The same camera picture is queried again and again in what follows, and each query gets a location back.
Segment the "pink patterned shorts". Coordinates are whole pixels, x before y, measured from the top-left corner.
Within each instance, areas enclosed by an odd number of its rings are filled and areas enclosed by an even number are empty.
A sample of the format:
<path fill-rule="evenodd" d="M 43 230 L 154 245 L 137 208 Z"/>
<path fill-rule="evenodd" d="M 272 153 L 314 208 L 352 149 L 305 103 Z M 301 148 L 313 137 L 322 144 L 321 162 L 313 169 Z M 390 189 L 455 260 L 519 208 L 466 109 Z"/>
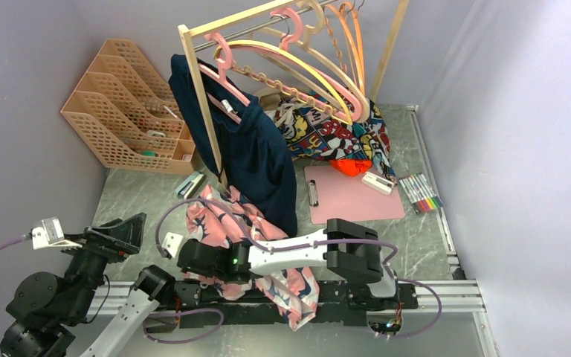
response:
<path fill-rule="evenodd" d="M 247 237 L 256 241 L 281 240 L 287 237 L 235 187 L 219 192 L 207 185 L 199 194 L 202 200 L 188 205 L 186 223 L 188 239 L 211 246 L 228 248 Z M 309 267 L 289 268 L 247 283 L 224 283 L 214 277 L 187 272 L 184 277 L 215 287 L 225 300 L 238 300 L 246 292 L 257 289 L 276 303 L 293 331 L 316 316 L 320 287 Z"/>

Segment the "yellow hanger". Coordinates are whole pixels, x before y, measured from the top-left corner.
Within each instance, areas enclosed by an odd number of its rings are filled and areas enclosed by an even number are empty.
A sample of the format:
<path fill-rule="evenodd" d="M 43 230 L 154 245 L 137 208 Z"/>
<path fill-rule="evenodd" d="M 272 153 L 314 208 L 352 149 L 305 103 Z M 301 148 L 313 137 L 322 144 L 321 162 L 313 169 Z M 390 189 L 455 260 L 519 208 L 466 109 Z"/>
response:
<path fill-rule="evenodd" d="M 239 50 L 254 52 L 256 54 L 262 54 L 269 59 L 283 60 L 287 64 L 294 65 L 296 69 L 303 70 L 304 72 L 315 78 L 316 81 L 318 81 L 319 84 L 321 84 L 321 86 L 324 87 L 324 91 L 326 92 L 325 96 L 326 100 L 323 102 L 325 103 L 330 102 L 332 105 L 338 104 L 337 102 L 335 102 L 333 97 L 330 97 L 331 89 L 334 89 L 345 100 L 346 105 L 348 106 L 349 113 L 352 116 L 352 123 L 361 119 L 364 111 L 359 100 L 350 99 L 345 87 L 343 87 L 340 84 L 337 84 L 333 80 L 333 78 L 324 74 L 321 71 L 318 71 L 316 68 L 306 64 L 298 57 L 274 45 L 269 45 L 268 43 L 256 40 L 234 40 L 227 43 L 231 50 L 239 49 Z M 216 55 L 220 54 L 220 52 L 221 52 L 220 45 L 217 45 L 216 50 L 213 53 L 213 58 L 215 59 Z"/>

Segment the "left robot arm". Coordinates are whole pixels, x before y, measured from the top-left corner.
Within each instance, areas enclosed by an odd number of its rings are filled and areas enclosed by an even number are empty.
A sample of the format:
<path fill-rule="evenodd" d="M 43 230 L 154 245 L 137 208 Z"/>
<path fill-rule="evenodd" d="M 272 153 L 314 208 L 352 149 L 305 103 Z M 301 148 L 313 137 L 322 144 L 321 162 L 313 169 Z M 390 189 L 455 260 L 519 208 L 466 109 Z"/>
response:
<path fill-rule="evenodd" d="M 6 307 L 14 318 L 0 343 L 3 356 L 65 356 L 74 341 L 70 327 L 87 324 L 106 266 L 138 254 L 143 242 L 145 213 L 67 234 L 56 217 L 43 219 L 30 232 L 35 249 L 60 248 L 71 255 L 63 276 L 39 271 L 25 278 Z M 155 265 L 144 268 L 129 295 L 84 356 L 117 356 L 135 330 L 156 309 L 176 298 L 175 279 Z"/>

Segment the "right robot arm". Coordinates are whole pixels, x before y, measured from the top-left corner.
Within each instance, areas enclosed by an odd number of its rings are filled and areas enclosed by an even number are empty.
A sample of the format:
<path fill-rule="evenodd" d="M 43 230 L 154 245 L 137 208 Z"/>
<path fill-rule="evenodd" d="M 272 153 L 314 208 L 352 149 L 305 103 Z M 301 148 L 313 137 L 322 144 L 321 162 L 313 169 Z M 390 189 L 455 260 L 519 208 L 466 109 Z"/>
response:
<path fill-rule="evenodd" d="M 242 283 L 289 268 L 324 267 L 349 283 L 368 286 L 373 302 L 391 307 L 400 297 L 394 273 L 382 256 L 394 245 L 378 239 L 376 231 L 344 219 L 330 219 L 324 229 L 302 237 L 254 241 L 245 239 L 229 248 L 196 239 L 182 243 L 173 254 L 183 272 Z"/>

